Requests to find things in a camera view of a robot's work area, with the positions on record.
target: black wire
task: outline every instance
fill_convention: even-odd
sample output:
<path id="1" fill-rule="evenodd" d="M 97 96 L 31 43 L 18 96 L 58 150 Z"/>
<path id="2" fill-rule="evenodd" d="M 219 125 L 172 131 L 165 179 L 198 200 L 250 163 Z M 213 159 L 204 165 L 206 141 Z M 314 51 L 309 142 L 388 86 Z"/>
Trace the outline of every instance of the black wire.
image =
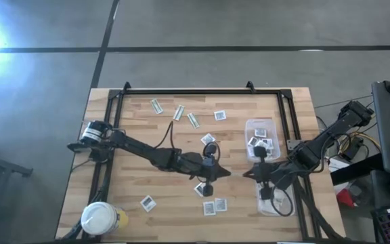
<path id="1" fill-rule="evenodd" d="M 365 107 L 368 108 L 373 103 L 374 103 L 374 100 L 372 102 L 370 102 L 368 105 L 366 105 Z"/>
<path id="2" fill-rule="evenodd" d="M 369 129 L 373 128 L 374 126 L 376 126 L 377 122 L 374 124 L 374 125 L 371 125 L 370 127 L 366 128 L 364 131 L 357 131 L 359 133 L 364 133 L 365 131 L 368 131 Z"/>
<path id="3" fill-rule="evenodd" d="M 284 176 L 282 176 L 278 182 L 276 184 L 274 184 L 274 187 L 272 187 L 272 191 L 270 192 L 270 204 L 272 205 L 273 209 L 282 217 L 289 217 L 292 213 L 293 213 L 293 210 L 294 210 L 294 205 L 293 205 L 293 202 L 291 201 L 291 197 L 290 195 L 288 194 L 288 192 L 286 190 L 282 190 L 282 192 L 284 192 L 285 196 L 287 197 L 288 199 L 288 202 L 290 203 L 290 211 L 288 213 L 282 213 L 281 211 L 279 211 L 279 209 L 277 209 L 275 207 L 275 203 L 274 203 L 274 198 L 275 198 L 275 189 L 276 189 L 276 185 L 279 184 L 279 182 L 281 182 L 281 180 L 285 179 L 285 177 L 289 174 L 292 174 L 292 172 L 288 173 L 288 174 L 285 174 Z"/>
<path id="4" fill-rule="evenodd" d="M 322 125 L 324 126 L 324 129 L 327 129 L 327 128 L 328 128 L 327 124 L 323 121 L 322 118 L 320 118 L 320 117 L 317 116 L 317 115 L 316 115 L 316 118 L 317 118 L 318 120 L 320 120 L 320 122 L 322 122 Z"/>
<path id="5" fill-rule="evenodd" d="M 340 102 L 334 102 L 334 103 L 326 104 L 326 105 L 320 105 L 320 106 L 317 106 L 317 107 L 314 107 L 314 108 L 322 108 L 322 107 L 325 107 L 325 106 L 332 106 L 332 105 L 335 105 L 335 104 L 341 104 L 341 103 L 344 103 L 344 102 L 350 102 L 352 100 L 358 100 L 358 99 L 369 98 L 369 97 L 372 97 L 372 95 L 362 96 L 362 97 L 359 97 L 359 98 L 352 98 L 352 99 L 348 99 L 348 100 L 344 100 L 344 101 L 340 101 Z"/>
<path id="6" fill-rule="evenodd" d="M 328 158 L 328 165 L 330 165 L 330 160 L 333 159 L 334 157 L 337 157 L 337 156 L 339 156 L 338 153 L 335 154 L 335 155 L 330 156 L 330 157 Z"/>
<path id="7" fill-rule="evenodd" d="M 347 139 L 349 139 L 349 143 L 351 143 L 351 137 L 349 134 L 345 134 L 345 133 L 338 133 L 338 134 L 335 134 L 332 138 L 334 140 L 337 139 L 337 136 L 347 136 Z M 323 143 L 323 146 L 322 146 L 322 150 L 320 152 L 320 164 L 322 165 L 321 168 L 319 170 L 314 170 L 312 171 L 312 173 L 321 173 L 323 172 L 324 170 L 324 155 L 326 155 L 326 151 L 327 151 L 327 143 L 329 142 L 329 140 L 326 140 L 324 143 Z"/>
<path id="8" fill-rule="evenodd" d="M 157 146 L 154 147 L 154 149 L 156 149 L 160 145 L 162 145 L 162 143 L 165 141 L 165 138 L 167 138 L 167 136 L 168 136 L 169 130 L 171 130 L 171 137 L 170 137 L 171 146 L 173 147 L 173 149 L 175 148 L 174 141 L 173 141 L 173 128 L 174 128 L 174 121 L 171 121 L 168 125 L 167 132 L 165 132 L 165 135 L 163 136 L 162 140 L 159 142 L 159 144 Z"/>
<path id="9" fill-rule="evenodd" d="M 366 148 L 366 155 L 365 155 L 365 159 L 368 158 L 368 156 L 370 155 L 370 149 L 368 148 L 368 146 L 366 146 L 365 144 L 362 145 L 364 148 Z"/>
<path id="10" fill-rule="evenodd" d="M 205 154 L 206 154 L 206 153 L 205 153 L 205 152 L 206 152 L 206 148 L 207 148 L 207 146 L 210 145 L 210 144 L 216 145 L 216 148 L 217 148 L 217 159 L 216 159 L 216 163 L 219 163 L 219 160 L 221 159 L 221 148 L 219 147 L 218 143 L 216 143 L 216 142 L 209 142 L 209 143 L 207 143 L 207 144 L 205 145 L 205 147 L 202 149 L 202 155 L 205 156 Z M 200 180 L 200 178 L 199 178 L 198 176 L 196 176 L 196 178 L 197 178 L 200 182 L 206 183 L 206 181 Z"/>
<path id="11" fill-rule="evenodd" d="M 85 161 L 85 162 L 83 162 L 83 163 L 80 163 L 80 164 L 78 164 L 78 165 L 74 166 L 70 172 L 73 172 L 73 171 L 74 171 L 74 169 L 76 169 L 76 168 L 78 168 L 78 167 L 80 167 L 80 166 L 82 166 L 82 165 L 84 165 L 84 164 L 86 164 L 86 163 L 88 163 L 88 162 L 90 162 L 90 160 L 89 160 L 89 159 L 88 159 L 88 160 L 86 160 L 86 161 Z"/>

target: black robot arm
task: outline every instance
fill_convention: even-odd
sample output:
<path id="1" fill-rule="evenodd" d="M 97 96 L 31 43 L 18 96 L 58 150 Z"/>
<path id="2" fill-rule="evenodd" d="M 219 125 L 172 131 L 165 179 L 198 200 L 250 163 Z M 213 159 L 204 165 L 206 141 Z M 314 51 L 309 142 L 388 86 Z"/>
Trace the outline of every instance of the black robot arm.
<path id="1" fill-rule="evenodd" d="M 262 183 L 263 188 L 260 190 L 261 198 L 263 200 L 269 199 L 272 207 L 280 215 L 289 216 L 292 211 L 288 214 L 283 214 L 275 208 L 273 204 L 274 189 L 269 187 L 268 182 L 273 183 L 274 188 L 286 190 L 297 179 L 297 176 L 306 176 L 316 172 L 315 169 L 322 163 L 326 150 L 334 144 L 335 140 L 340 136 L 346 135 L 347 131 L 352 127 L 361 127 L 369 124 L 373 113 L 371 109 L 366 108 L 359 102 L 349 102 L 341 109 L 338 120 L 335 123 L 313 140 L 299 142 L 289 152 L 285 162 L 265 163 L 263 161 L 265 152 L 261 150 L 263 148 L 255 147 L 254 154 L 257 157 L 261 157 L 261 162 L 255 163 L 253 168 L 243 176 Z M 299 181 L 297 181 L 296 186 L 295 191 L 299 192 L 328 238 L 341 239 L 342 237 L 333 230 L 317 207 L 309 200 Z"/>
<path id="2" fill-rule="evenodd" d="M 204 195 L 206 197 L 213 194 L 211 182 L 231 175 L 228 170 L 219 165 L 219 158 L 215 158 L 214 154 L 219 147 L 214 142 L 206 145 L 202 155 L 197 152 L 181 153 L 181 149 L 174 148 L 174 146 L 158 148 L 158 146 L 153 147 L 140 142 L 127 136 L 123 131 L 112 130 L 111 125 L 102 121 L 90 122 L 79 142 L 69 144 L 68 148 L 76 153 L 86 148 L 91 149 L 90 159 L 95 162 L 106 161 L 109 152 L 119 148 L 149 160 L 161 171 L 186 174 L 190 176 L 190 179 L 196 176 L 205 178 Z"/>

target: wooden table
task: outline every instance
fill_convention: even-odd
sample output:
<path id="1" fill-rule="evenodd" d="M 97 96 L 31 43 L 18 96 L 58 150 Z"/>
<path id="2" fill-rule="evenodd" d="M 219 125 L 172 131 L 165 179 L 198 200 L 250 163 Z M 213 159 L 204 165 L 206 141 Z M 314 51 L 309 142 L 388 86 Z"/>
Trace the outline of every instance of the wooden table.
<path id="1" fill-rule="evenodd" d="M 308 88 L 291 88 L 295 110 L 303 139 L 318 135 L 318 124 Z M 103 120 L 109 89 L 91 90 L 84 120 Z M 271 95 L 157 95 L 164 112 L 155 114 L 151 95 L 126 95 L 120 127 L 128 136 L 156 145 L 163 138 L 179 104 L 185 106 L 183 117 L 174 123 L 174 144 L 183 152 L 202 152 L 201 137 L 210 133 L 221 147 L 220 164 L 232 172 L 227 178 L 213 183 L 214 195 L 201 198 L 193 190 L 198 180 L 185 175 L 158 171 L 150 162 L 123 150 L 116 150 L 108 202 L 124 208 L 129 225 L 122 232 L 104 235 L 102 241 L 298 241 L 301 240 L 297 215 L 290 217 L 264 216 L 257 211 L 255 182 L 241 175 L 251 168 L 246 160 L 244 127 L 248 119 L 273 119 L 281 147 L 286 155 L 278 101 Z M 216 121 L 213 111 L 226 110 L 227 119 Z M 194 113 L 201 126 L 194 129 L 187 114 Z M 293 127 L 289 111 L 289 128 Z M 165 140 L 163 147 L 170 147 Z M 79 154 L 74 165 L 88 154 Z M 66 234 L 78 221 L 87 205 L 93 164 L 77 168 L 70 177 L 62 208 L 57 237 Z M 345 236 L 330 174 L 325 167 L 321 174 L 311 175 L 316 205 L 323 216 Z M 146 213 L 139 202 L 150 195 L 157 206 Z M 202 202 L 215 197 L 226 198 L 228 211 L 216 216 L 203 215 Z"/>

